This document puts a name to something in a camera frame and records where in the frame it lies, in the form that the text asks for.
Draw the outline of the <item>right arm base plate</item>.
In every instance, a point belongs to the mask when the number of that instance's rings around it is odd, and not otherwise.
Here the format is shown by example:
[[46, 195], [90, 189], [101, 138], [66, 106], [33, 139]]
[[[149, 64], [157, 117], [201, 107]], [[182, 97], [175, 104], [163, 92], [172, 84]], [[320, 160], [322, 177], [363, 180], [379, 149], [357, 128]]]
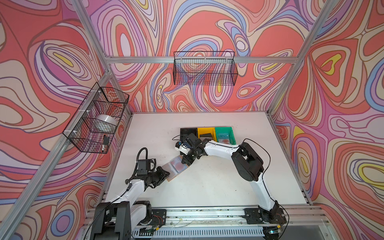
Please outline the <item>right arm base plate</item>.
[[286, 215], [283, 208], [272, 210], [272, 212], [261, 208], [246, 208], [242, 216], [247, 221], [247, 224], [272, 224], [284, 225], [287, 223]]

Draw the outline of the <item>white red circle card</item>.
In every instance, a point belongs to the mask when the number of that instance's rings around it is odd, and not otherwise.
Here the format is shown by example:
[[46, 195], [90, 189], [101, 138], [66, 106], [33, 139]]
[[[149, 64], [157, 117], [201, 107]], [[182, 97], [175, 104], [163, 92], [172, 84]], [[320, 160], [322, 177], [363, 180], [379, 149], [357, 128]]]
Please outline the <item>white red circle card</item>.
[[178, 173], [184, 171], [187, 168], [187, 166], [185, 164], [182, 164], [179, 159], [172, 161], [172, 165]]

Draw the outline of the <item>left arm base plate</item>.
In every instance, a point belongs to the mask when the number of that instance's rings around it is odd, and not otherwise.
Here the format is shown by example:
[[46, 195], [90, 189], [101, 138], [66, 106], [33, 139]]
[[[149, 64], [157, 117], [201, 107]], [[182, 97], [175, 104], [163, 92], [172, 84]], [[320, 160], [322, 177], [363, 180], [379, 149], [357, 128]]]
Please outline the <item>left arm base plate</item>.
[[154, 209], [149, 219], [144, 219], [138, 223], [137, 227], [161, 227], [166, 224], [167, 210]]

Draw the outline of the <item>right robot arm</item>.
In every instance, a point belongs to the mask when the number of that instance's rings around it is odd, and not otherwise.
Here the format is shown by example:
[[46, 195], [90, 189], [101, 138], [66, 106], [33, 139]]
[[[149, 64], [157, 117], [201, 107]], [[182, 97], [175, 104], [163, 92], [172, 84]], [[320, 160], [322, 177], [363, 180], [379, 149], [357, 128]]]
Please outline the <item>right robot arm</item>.
[[250, 144], [242, 142], [240, 145], [230, 145], [213, 140], [201, 140], [194, 134], [189, 134], [184, 140], [178, 140], [175, 148], [182, 153], [182, 163], [188, 166], [202, 156], [231, 160], [240, 177], [250, 182], [259, 199], [259, 221], [266, 224], [282, 225], [287, 223], [284, 208], [270, 194], [265, 183], [264, 161]]

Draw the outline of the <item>tan leather card holder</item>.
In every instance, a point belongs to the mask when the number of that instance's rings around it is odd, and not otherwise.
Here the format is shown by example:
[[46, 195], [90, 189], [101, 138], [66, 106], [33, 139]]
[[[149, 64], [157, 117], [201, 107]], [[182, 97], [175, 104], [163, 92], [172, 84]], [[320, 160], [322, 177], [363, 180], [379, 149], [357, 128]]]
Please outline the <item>tan leather card holder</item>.
[[182, 160], [182, 156], [177, 156], [162, 166], [162, 169], [164, 171], [170, 173], [169, 176], [166, 178], [168, 182], [176, 178], [189, 167], [187, 164], [183, 164]]

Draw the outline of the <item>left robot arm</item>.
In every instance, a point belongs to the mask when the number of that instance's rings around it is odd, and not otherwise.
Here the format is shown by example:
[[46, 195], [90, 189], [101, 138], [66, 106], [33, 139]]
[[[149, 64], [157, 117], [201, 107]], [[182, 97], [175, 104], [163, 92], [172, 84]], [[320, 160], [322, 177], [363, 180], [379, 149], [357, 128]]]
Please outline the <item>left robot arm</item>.
[[149, 201], [138, 198], [148, 189], [161, 185], [170, 175], [157, 165], [156, 159], [148, 157], [143, 147], [136, 157], [131, 177], [125, 180], [126, 188], [110, 202], [100, 203], [93, 221], [83, 237], [84, 240], [131, 240], [133, 230], [141, 223], [152, 221], [152, 206]]

